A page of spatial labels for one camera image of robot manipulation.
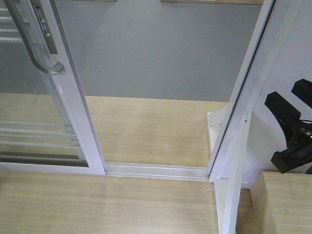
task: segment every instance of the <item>gray wall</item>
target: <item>gray wall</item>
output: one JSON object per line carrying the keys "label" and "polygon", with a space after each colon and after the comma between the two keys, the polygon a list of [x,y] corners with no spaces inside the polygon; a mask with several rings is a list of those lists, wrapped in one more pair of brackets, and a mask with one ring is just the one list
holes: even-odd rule
{"label": "gray wall", "polygon": [[228,101],[260,5],[58,0],[86,95]]}
{"label": "gray wall", "polygon": [[0,43],[0,93],[48,93],[23,44]]}

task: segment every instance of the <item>glass panel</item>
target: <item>glass panel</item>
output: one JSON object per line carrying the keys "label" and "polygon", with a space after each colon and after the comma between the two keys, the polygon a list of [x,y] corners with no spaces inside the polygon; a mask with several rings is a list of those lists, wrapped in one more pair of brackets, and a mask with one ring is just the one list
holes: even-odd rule
{"label": "glass panel", "polygon": [[206,167],[261,6],[57,4],[105,160]]}
{"label": "glass panel", "polygon": [[2,1],[0,162],[88,166],[52,77],[31,63]]}

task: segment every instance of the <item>wooden block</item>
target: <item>wooden block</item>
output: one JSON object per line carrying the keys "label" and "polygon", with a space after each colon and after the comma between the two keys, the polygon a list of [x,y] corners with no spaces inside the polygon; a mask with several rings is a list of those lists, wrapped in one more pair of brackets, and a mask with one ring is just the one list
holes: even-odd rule
{"label": "wooden block", "polygon": [[197,3],[230,3],[230,4],[263,4],[264,0],[160,0],[169,2],[197,2]]}
{"label": "wooden block", "polygon": [[312,175],[263,172],[251,192],[259,234],[312,233]]}

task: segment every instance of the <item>horizontal bar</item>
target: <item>horizontal bar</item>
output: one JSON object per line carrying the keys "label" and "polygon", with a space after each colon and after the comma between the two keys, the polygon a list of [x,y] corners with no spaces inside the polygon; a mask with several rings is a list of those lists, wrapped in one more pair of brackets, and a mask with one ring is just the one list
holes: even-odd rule
{"label": "horizontal bar", "polygon": [[59,126],[64,127],[63,124],[59,123],[44,123],[44,122],[23,122],[23,121],[1,121],[0,124],[16,124],[16,125],[38,125],[38,126]]}
{"label": "horizontal bar", "polygon": [[49,136],[43,136],[43,135],[26,135],[26,134],[4,134],[4,133],[0,133],[0,137],[20,137],[20,138],[40,138],[40,139],[66,139],[66,140],[73,140],[73,138],[69,138],[68,136],[53,136],[53,135],[49,135]]}
{"label": "horizontal bar", "polygon": [[86,161],[81,160],[60,160],[60,159],[49,159],[41,160],[39,158],[5,158],[0,156],[0,162],[6,163],[21,163],[21,164],[40,164],[40,165],[55,165],[55,166],[70,166],[70,167],[89,167]]}
{"label": "horizontal bar", "polygon": [[108,162],[108,176],[208,181],[206,167]]}
{"label": "horizontal bar", "polygon": [[20,157],[20,158],[60,158],[60,159],[75,159],[79,160],[77,155],[56,155],[56,154],[38,154],[38,153],[21,153],[21,152],[7,152],[0,151],[0,157]]}
{"label": "horizontal bar", "polygon": [[13,22],[13,19],[10,16],[0,16],[0,22]]}
{"label": "horizontal bar", "polygon": [[0,32],[5,32],[5,33],[18,33],[19,31],[17,29],[3,29],[0,28]]}
{"label": "horizontal bar", "polygon": [[38,142],[21,142],[21,141],[3,141],[2,145],[19,145],[19,146],[34,146],[34,147],[50,147],[50,148],[64,148],[64,149],[80,149],[78,146],[66,144],[52,144],[52,143],[38,143]]}
{"label": "horizontal bar", "polygon": [[7,42],[7,43],[23,43],[21,38],[6,38],[0,37],[0,42]]}
{"label": "horizontal bar", "polygon": [[65,133],[65,132],[61,132],[61,131],[31,130],[31,129],[14,129],[14,128],[0,128],[0,132],[33,133],[33,134],[43,134],[43,135],[75,136],[75,134]]}

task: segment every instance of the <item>wooden board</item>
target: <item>wooden board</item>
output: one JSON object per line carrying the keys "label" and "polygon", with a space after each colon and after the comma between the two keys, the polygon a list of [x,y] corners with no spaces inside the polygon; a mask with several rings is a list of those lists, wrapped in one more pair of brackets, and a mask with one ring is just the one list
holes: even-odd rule
{"label": "wooden board", "polygon": [[264,0],[160,0],[169,2],[198,2],[198,3],[231,3],[231,4],[263,4]]}
{"label": "wooden board", "polygon": [[207,112],[226,102],[86,97],[105,160],[207,166]]}
{"label": "wooden board", "polygon": [[312,175],[263,172],[251,191],[260,234],[312,233]]}
{"label": "wooden board", "polygon": [[258,234],[252,197],[249,189],[242,189],[240,192],[236,234]]}
{"label": "wooden board", "polygon": [[210,186],[0,171],[0,233],[217,234]]}

